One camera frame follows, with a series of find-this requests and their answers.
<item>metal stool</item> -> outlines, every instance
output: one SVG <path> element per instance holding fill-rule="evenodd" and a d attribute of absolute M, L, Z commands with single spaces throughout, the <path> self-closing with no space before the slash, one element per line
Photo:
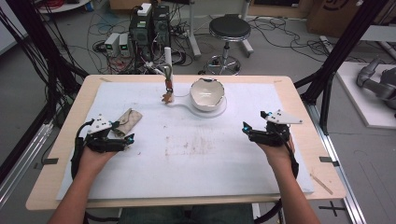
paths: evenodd
<path fill-rule="evenodd" d="M 225 40 L 222 55 L 213 56 L 206 63 L 207 70 L 212 74 L 221 75 L 223 72 L 230 72 L 237 75 L 241 70 L 241 63 L 235 57 L 228 55 L 230 42 L 241 42 L 250 35 L 250 25 L 247 21 L 239 19 L 237 16 L 224 16 L 215 18 L 209 24 L 209 32 L 220 40 Z"/>

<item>black pole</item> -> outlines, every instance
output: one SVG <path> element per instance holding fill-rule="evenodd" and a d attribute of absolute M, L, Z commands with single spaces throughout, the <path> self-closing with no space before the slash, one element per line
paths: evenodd
<path fill-rule="evenodd" d="M 325 134 L 328 134 L 327 118 L 329 114 L 332 79 L 338 68 L 345 61 L 355 45 L 361 40 L 361 37 L 387 2 L 388 0 L 365 0 L 322 67 L 315 74 L 303 78 L 294 84 L 296 88 L 299 88 L 311 82 L 306 92 L 301 95 L 302 100 L 311 105 L 314 105 L 320 94 L 326 91 L 322 97 L 319 121 L 320 127 Z"/>

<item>tan object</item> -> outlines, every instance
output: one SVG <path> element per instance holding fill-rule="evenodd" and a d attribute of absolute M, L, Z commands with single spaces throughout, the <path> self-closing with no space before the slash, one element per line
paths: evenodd
<path fill-rule="evenodd" d="M 132 130 L 132 128 L 136 125 L 136 123 L 142 119 L 142 114 L 139 112 L 132 110 L 129 108 L 117 121 L 120 122 L 120 126 L 113 130 L 116 133 L 117 137 L 123 137 L 128 132 Z"/>
<path fill-rule="evenodd" d="M 340 37 L 359 7 L 356 1 L 315 0 L 306 27 L 309 33 Z"/>

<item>hand-held controller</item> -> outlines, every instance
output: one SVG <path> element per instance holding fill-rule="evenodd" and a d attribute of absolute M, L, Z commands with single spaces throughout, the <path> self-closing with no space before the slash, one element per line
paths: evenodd
<path fill-rule="evenodd" d="M 96 152 L 123 151 L 128 145 L 134 142 L 134 133 L 121 139 L 109 139 L 107 137 L 110 130 L 115 130 L 120 126 L 118 121 L 110 122 L 103 116 L 99 116 L 88 130 L 85 142 L 87 147 Z"/>
<path fill-rule="evenodd" d="M 263 119 L 267 120 L 266 132 L 253 130 L 246 122 L 243 122 L 245 133 L 251 142 L 264 144 L 270 147 L 280 147 L 290 139 L 290 130 L 288 124 L 302 123 L 303 121 L 289 115 L 281 110 L 275 113 L 261 112 Z"/>

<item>white bowl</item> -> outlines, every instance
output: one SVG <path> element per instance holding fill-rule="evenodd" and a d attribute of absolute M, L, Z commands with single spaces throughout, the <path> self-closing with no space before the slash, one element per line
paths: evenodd
<path fill-rule="evenodd" d="M 202 77 L 192 83 L 190 88 L 192 104 L 202 111 L 214 111 L 218 109 L 224 99 L 224 87 L 217 80 L 210 77 Z"/>

